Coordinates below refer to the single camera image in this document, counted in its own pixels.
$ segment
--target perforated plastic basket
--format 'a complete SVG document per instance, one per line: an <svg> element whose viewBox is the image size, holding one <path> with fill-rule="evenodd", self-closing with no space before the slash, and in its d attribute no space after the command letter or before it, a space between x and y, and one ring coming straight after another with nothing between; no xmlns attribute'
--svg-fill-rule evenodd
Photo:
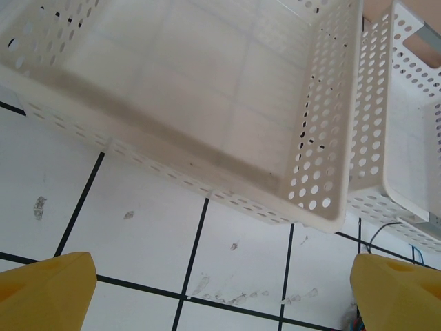
<svg viewBox="0 0 441 331"><path fill-rule="evenodd" d="M268 223L345 217L358 0L16 0L28 116Z"/></svg>
<svg viewBox="0 0 441 331"><path fill-rule="evenodd" d="M403 45L423 26L396 2L362 34L348 204L441 252L441 70Z"/></svg>

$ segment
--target white tile floor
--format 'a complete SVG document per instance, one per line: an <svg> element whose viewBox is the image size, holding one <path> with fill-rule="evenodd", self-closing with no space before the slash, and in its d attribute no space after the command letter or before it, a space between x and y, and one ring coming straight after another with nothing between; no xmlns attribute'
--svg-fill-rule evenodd
<svg viewBox="0 0 441 331"><path fill-rule="evenodd" d="M7 90L0 89L0 101L20 108ZM99 152L0 108L0 271L19 267L11 262L22 261L18 257L54 255ZM35 206L39 197L44 199ZM358 252L357 218L348 215L341 234L294 226L286 323L279 325L291 226L265 225L210 201L193 261L204 202L174 183L104 157L63 249L91 252L98 274L111 277L98 282L83 330L346 326L355 314L349 273ZM376 230L362 222L362 240ZM412 259L410 246L388 232L374 244ZM441 269L441 256L423 254L427 264ZM179 299L182 310L175 319Z"/></svg>

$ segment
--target black line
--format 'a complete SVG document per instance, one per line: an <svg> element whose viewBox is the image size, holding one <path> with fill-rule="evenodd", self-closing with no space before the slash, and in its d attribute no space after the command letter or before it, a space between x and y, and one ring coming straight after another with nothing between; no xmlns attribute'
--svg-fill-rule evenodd
<svg viewBox="0 0 441 331"><path fill-rule="evenodd" d="M19 257L18 255L13 255L13 254L8 254L8 253L3 253L3 252L0 252L0 259L5 260L5 261L20 263L20 264L31 264L31 263L38 262L37 260L34 260L34 259L28 259L26 257Z"/></svg>
<svg viewBox="0 0 441 331"><path fill-rule="evenodd" d="M182 299L182 295L178 294L178 293L174 293L174 292L170 292L170 291L166 291L166 290L161 290L159 288L152 288L152 287L146 286L146 285L131 283L129 281L122 281L120 279L102 276L100 274L98 274L96 276L96 279L98 281L100 281L101 283L122 286L123 288L131 288L133 290L162 295L163 297L169 297L169 298L173 298L173 299Z"/></svg>
<svg viewBox="0 0 441 331"><path fill-rule="evenodd" d="M291 230L289 231L289 242L288 242L288 253L287 253L287 263L285 266L285 278L283 279L283 291L282 300L286 299L287 287L288 287L288 274L289 274L289 262L291 261L291 250L292 250L292 238L294 236L294 224L291 224ZM280 319L278 321L278 331L282 331L282 319L285 313L285 305L280 305Z"/></svg>
<svg viewBox="0 0 441 331"><path fill-rule="evenodd" d="M201 212L201 218L199 219L198 230L196 231L196 238L194 238L192 254L190 255L190 260L188 261L187 273L185 274L184 284L181 292L182 296L185 296L185 294L187 293L188 283L190 280L190 276L192 275L194 259L196 258L196 251L198 250L199 239L201 238L202 227L204 225L205 214L207 214L208 203L209 203L209 199L205 198L204 206ZM180 299L178 303L178 307L176 309L176 314L174 315L172 331L176 331L178 329L179 318L181 317L183 305L184 305L184 299Z"/></svg>
<svg viewBox="0 0 441 331"><path fill-rule="evenodd" d="M358 218L358 254L361 253L361 217Z"/></svg>
<svg viewBox="0 0 441 331"><path fill-rule="evenodd" d="M95 176L98 172L98 169L101 165L101 162L103 162L105 154L103 152L99 153L98 159L95 162L94 168L92 169L92 172L89 176L88 182L86 183L83 193L81 193L80 199L78 200L78 203L76 204L74 213L72 214L72 217L69 220L69 224L63 234L63 237L61 238L60 244L58 245L57 251L54 254L54 257L59 257L61 253L63 252L64 246L68 242L70 233L75 225L76 219L78 218L78 215L81 211L81 208L83 207L85 198L88 196L89 190L92 187L92 184L95 180Z"/></svg>
<svg viewBox="0 0 441 331"><path fill-rule="evenodd" d="M361 254L361 217L358 217L358 254ZM360 318L360 310L358 309L357 305L357 318Z"/></svg>
<svg viewBox="0 0 441 331"><path fill-rule="evenodd" d="M345 234L345 233L342 233L342 232L336 232L336 234L337 234L338 236L340 236L340 237L343 237L343 238L346 238L346 239L349 239L349 240L352 240L352 241L358 242L358 239L357 239L357 238L354 238L354 237L352 237L352 236L349 236L348 234ZM369 243L366 242L366 241L360 240L360 242L361 242L361 244L363 244L363 245L366 245L366 246L369 245ZM399 254L397 254L397 253L394 253L394 252L392 252L392 251L390 251L390 250L385 250L384 248L381 248L381 247L379 247L379 246L372 245L372 248L375 248L376 250L380 250L380 251L382 251L382 252L384 252L384 253L387 253L387 254L389 254L389 255L392 255L392 256L394 256L394 257L399 257L400 259L403 259L403 260L405 260L405 261L412 262L412 259L410 259L409 257L404 257L404 256L399 255Z"/></svg>
<svg viewBox="0 0 441 331"><path fill-rule="evenodd" d="M15 113L17 113L19 115L26 116L26 113L25 113L25 111L23 109L14 107L12 105L9 105L9 104L1 102L1 101L0 101L0 107L5 108L7 110L10 110L11 112L15 112Z"/></svg>
<svg viewBox="0 0 441 331"><path fill-rule="evenodd" d="M314 330L337 331L336 329L328 328L327 326L322 326L322 325L316 325L316 324L311 324L311 323L307 323L307 322L297 321L295 319L286 319L286 318L284 318L283 319L283 323L294 324L294 325L298 325L298 326L302 326L304 328L310 328L310 329L314 329Z"/></svg>
<svg viewBox="0 0 441 331"><path fill-rule="evenodd" d="M189 302L192 302L192 303L197 303L199 305L207 305L209 307L219 308L219 309L222 309L222 310L228 310L230 312L239 312L241 314L255 316L255 317L260 317L262 319L270 319L272 321L278 321L280 319L280 317L276 316L276 315L266 314L264 312L257 312L257 311L254 311L254 310L240 308L240 307L236 307L236 306L233 306L233 305L225 305L224 303L217 303L217 302L214 302L214 301L208 301L208 300L199 299L199 298L196 298L196 297L192 297L190 299L186 299L186 301L189 301Z"/></svg>

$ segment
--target yellow plastic object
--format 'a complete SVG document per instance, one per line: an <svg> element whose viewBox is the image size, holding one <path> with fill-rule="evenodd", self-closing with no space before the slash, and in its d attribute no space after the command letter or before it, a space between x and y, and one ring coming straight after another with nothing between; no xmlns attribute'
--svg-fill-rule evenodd
<svg viewBox="0 0 441 331"><path fill-rule="evenodd" d="M96 285L89 253L0 273L0 330L80 330Z"/></svg>
<svg viewBox="0 0 441 331"><path fill-rule="evenodd" d="M351 285L366 330L441 330L441 272L359 254Z"/></svg>

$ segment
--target wire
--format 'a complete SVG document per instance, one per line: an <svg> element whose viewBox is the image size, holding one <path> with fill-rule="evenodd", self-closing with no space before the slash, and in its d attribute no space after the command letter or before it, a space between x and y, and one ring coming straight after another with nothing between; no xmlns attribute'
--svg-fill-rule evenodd
<svg viewBox="0 0 441 331"><path fill-rule="evenodd" d="M417 249L414 245L411 245L411 247L412 247L414 250L416 250L416 251L418 252L418 254L420 255L420 258L421 258L421 264L422 264L422 266L424 267L424 266L425 266L425 264L424 264L424 257L422 257L422 253L421 253L421 251L420 251L419 249Z"/></svg>
<svg viewBox="0 0 441 331"><path fill-rule="evenodd" d="M390 225L396 225L396 224L401 224L401 222L392 222L392 223L384 224L381 228L378 229L378 231L374 234L374 236L372 237L371 241L369 242L369 246L366 246L367 251L369 252L369 254L372 254L372 252L371 252L372 241L375 239L377 234L379 234L380 231L383 230L385 227L390 226Z"/></svg>

